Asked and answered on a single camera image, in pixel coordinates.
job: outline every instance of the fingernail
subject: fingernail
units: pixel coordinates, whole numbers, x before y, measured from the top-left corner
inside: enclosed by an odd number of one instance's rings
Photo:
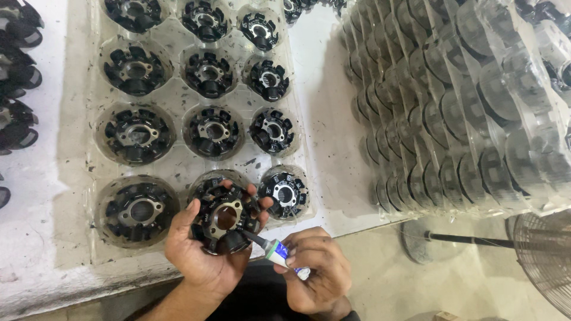
[[[285,259],[285,265],[290,266],[293,262],[295,262],[295,256],[290,256],[289,258]]]
[[[192,208],[192,205],[194,204],[194,202],[198,201],[196,198],[192,200],[192,202],[190,202],[190,204],[186,207],[186,210],[190,210]]]

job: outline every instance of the white table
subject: white table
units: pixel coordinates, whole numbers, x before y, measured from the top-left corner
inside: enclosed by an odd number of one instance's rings
[[[89,41],[90,1],[29,1],[46,22],[43,43],[30,52],[43,84],[21,100],[39,117],[40,137],[33,147],[0,157],[2,185],[13,193],[0,210],[0,320],[179,276],[161,252],[90,264],[82,192],[88,176],[85,156],[74,154],[85,133],[81,113],[74,110],[85,108],[91,62],[77,55]],[[336,37],[338,27],[332,8],[316,7],[289,29],[318,211],[297,226],[263,232],[265,238],[283,239],[313,226],[340,236],[389,223],[369,205],[371,169],[358,152],[364,129],[349,109],[355,92],[343,71],[347,55]],[[71,65],[70,57],[79,63]],[[260,251],[255,248],[252,256]]]

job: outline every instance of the glue tube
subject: glue tube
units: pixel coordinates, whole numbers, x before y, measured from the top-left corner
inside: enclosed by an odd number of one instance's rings
[[[269,249],[265,248],[264,249],[266,251],[266,259],[268,259],[268,260],[270,260],[276,264],[279,264],[283,267],[289,268],[286,265],[286,259],[288,256],[287,247],[285,247],[278,240],[271,241],[270,246],[271,246],[271,248],[269,248]],[[293,271],[303,281],[307,280],[307,278],[309,277],[309,273],[311,272],[309,267],[298,267],[298,268],[294,268]]]
[[[264,249],[264,251],[266,252],[266,259],[276,264],[279,264],[283,267],[290,268],[289,266],[286,265],[286,259],[288,254],[287,247],[285,247],[280,241],[273,240],[270,242],[248,231],[242,231],[242,233]],[[301,280],[305,281],[309,277],[311,269],[309,267],[298,267],[294,268],[293,271],[297,274],[297,276]]]

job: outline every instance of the center hole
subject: center hole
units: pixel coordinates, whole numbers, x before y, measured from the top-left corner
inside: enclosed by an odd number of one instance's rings
[[[278,83],[278,80],[272,74],[265,74],[263,79],[264,79],[264,83],[268,87],[274,87]]]
[[[291,10],[293,8],[293,6],[291,5],[291,2],[288,0],[284,0],[284,7],[286,10]]]
[[[131,217],[137,222],[144,222],[150,219],[155,212],[155,207],[146,201],[136,203],[131,208]]]
[[[211,124],[210,126],[206,127],[206,134],[210,139],[219,139],[224,135],[224,128],[222,125],[219,124]]]
[[[151,139],[151,133],[145,127],[136,127],[129,132],[129,139],[139,145],[142,145]]]
[[[201,14],[200,16],[198,16],[196,18],[196,20],[198,20],[198,23],[201,26],[213,26],[214,25],[214,19],[207,14]]]
[[[127,65],[127,75],[132,79],[141,79],[147,74],[147,69],[139,62]]]
[[[278,191],[278,198],[282,203],[289,203],[293,198],[293,192],[289,188],[282,188]]]
[[[276,124],[271,124],[268,126],[268,135],[270,135],[271,138],[276,139],[278,137],[280,137],[282,134],[282,131],[280,130],[280,127]]]
[[[216,226],[221,230],[228,230],[234,226],[236,223],[236,218],[238,217],[236,210],[230,206],[221,207],[218,212],[216,212],[218,217],[216,220]]]
[[[254,34],[257,35],[258,37],[265,37],[266,36],[266,30],[262,26],[255,26],[254,27]]]
[[[141,17],[144,15],[144,7],[138,2],[127,2],[125,9],[127,14],[133,17]]]
[[[216,80],[218,78],[218,71],[212,66],[205,66],[200,73],[204,78],[203,80]]]

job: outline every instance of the human hand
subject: human hand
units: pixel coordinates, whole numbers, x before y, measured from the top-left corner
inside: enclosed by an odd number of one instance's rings
[[[304,282],[293,270],[274,264],[287,283],[289,307],[316,320],[338,321],[351,312],[345,297],[351,288],[351,264],[341,248],[321,227],[290,234],[282,243],[290,249],[290,268],[310,267]]]
[[[232,186],[232,182],[227,179],[220,184],[228,189]],[[250,195],[256,194],[256,187],[253,184],[248,185],[246,189]],[[273,205],[273,201],[265,197],[258,202],[262,210],[257,214],[260,220],[259,231],[261,231],[269,217],[266,209]],[[174,216],[168,231],[164,255],[182,273],[184,284],[222,301],[234,290],[242,278],[250,253],[252,253],[252,245],[243,251],[229,255],[206,253],[202,249],[202,242],[188,238],[190,225],[199,210],[200,201],[193,199],[185,210]]]

